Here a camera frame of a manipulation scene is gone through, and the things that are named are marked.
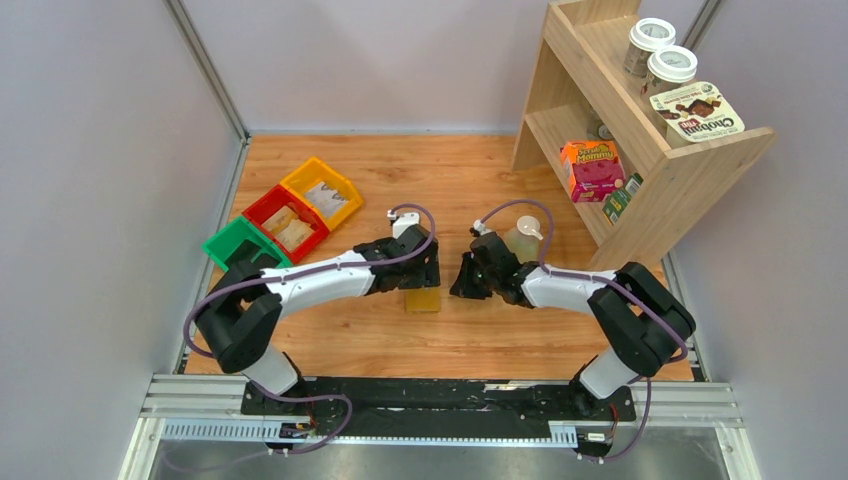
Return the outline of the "yellow leather card holder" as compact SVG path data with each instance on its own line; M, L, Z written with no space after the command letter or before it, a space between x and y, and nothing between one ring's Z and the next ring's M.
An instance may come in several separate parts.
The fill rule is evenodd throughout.
M440 289L425 287L407 290L404 307L409 314L437 313L441 310Z

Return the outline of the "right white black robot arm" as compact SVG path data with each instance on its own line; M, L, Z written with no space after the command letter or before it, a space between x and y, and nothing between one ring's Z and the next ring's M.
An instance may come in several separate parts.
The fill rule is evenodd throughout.
M577 394L597 400L634 379L652 378L668 363L685 360L686 342L696 330L693 315L638 262L606 271L522 262L494 232L471 242L450 293L479 300L498 296L528 309L592 315L608 347L578 371L571 385Z

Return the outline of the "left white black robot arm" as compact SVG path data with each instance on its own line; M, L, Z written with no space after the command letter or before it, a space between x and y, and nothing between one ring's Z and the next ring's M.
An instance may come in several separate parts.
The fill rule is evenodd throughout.
M241 261L188 316L224 373L241 373L265 394L283 395L301 379L271 343L280 320L343 298L438 285L438 242L420 224L362 243L327 260L292 268Z

